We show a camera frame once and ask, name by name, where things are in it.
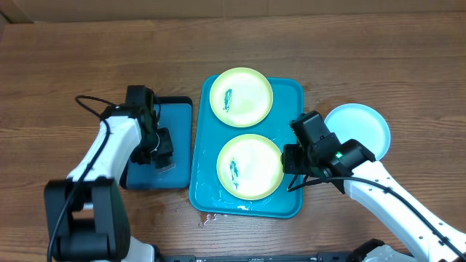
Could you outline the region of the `white plate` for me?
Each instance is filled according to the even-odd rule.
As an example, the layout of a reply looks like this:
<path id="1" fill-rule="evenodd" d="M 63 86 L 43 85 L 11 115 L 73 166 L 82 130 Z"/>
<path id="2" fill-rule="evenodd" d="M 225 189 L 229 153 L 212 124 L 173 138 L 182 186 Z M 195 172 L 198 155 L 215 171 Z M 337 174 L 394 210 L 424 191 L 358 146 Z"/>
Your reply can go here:
<path id="1" fill-rule="evenodd" d="M 357 140 L 375 155 L 376 160 L 381 160 L 389 151 L 389 125 L 378 111 L 369 106 L 359 103 L 338 106 L 327 115 L 325 124 L 341 143 Z"/>

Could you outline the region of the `yellow plate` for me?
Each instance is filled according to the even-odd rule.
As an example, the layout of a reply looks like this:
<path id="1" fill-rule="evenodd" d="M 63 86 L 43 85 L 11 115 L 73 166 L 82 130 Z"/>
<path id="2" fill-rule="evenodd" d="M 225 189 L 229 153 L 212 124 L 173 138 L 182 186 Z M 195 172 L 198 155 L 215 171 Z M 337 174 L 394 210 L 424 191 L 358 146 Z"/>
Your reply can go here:
<path id="1" fill-rule="evenodd" d="M 270 139 L 257 134 L 238 135 L 229 140 L 216 162 L 221 185 L 243 200 L 263 199 L 283 181 L 281 151 Z"/>
<path id="2" fill-rule="evenodd" d="M 214 115 L 231 127 L 252 127 L 272 109 L 274 93 L 269 80 L 246 67 L 220 74 L 210 88 L 209 102 Z"/>

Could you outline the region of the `orange green scrub sponge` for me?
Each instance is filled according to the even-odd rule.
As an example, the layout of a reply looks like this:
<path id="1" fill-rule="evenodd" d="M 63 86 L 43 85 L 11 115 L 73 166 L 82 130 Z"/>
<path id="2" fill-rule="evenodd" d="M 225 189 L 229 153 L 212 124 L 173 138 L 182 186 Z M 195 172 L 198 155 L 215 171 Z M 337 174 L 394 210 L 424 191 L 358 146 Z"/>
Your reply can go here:
<path id="1" fill-rule="evenodd" d="M 165 167 L 157 168 L 156 171 L 158 173 L 164 173 L 164 172 L 167 172 L 167 171 L 172 170 L 174 168 L 175 168 L 175 163 L 171 163 L 171 164 L 169 164 L 169 165 L 167 165 Z"/>

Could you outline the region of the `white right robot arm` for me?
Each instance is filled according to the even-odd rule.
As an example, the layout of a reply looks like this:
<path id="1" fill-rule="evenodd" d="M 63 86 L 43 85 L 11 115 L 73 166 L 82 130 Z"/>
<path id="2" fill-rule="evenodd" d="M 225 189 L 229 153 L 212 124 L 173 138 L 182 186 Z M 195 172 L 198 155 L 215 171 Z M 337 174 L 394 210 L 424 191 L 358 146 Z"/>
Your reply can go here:
<path id="1" fill-rule="evenodd" d="M 310 176 L 302 186 L 331 183 L 374 214 L 416 261 L 464 261 L 465 234 L 430 212 L 356 140 L 286 144 L 283 169 Z"/>

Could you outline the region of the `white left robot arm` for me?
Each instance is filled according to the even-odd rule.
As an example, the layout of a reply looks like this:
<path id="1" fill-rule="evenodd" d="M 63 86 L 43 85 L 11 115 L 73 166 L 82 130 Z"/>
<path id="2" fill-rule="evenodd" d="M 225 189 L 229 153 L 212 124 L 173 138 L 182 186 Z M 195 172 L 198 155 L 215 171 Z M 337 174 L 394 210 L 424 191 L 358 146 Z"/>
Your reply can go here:
<path id="1" fill-rule="evenodd" d="M 52 261 L 163 261 L 155 245 L 130 233 L 119 186 L 127 166 L 171 165 L 168 131 L 157 129 L 153 106 L 111 104 L 99 114 L 100 130 L 79 165 L 44 189 Z"/>

